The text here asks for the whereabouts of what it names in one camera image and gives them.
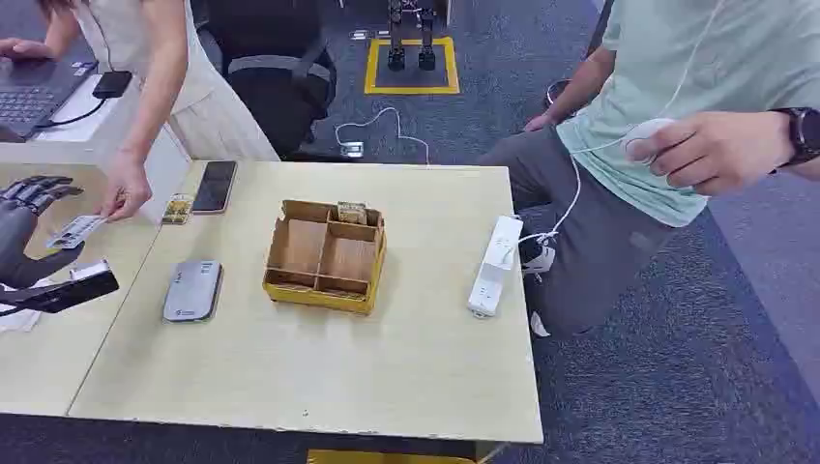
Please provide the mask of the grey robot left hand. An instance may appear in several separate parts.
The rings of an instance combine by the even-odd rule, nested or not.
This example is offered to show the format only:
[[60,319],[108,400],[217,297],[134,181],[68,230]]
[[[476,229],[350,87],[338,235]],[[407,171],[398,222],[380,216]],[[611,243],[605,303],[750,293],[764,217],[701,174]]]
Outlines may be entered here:
[[16,180],[1,191],[1,283],[14,289],[33,286],[44,277],[72,264],[84,244],[60,249],[33,259],[25,249],[37,228],[40,215],[55,201],[76,196],[83,188],[73,178],[36,175]]

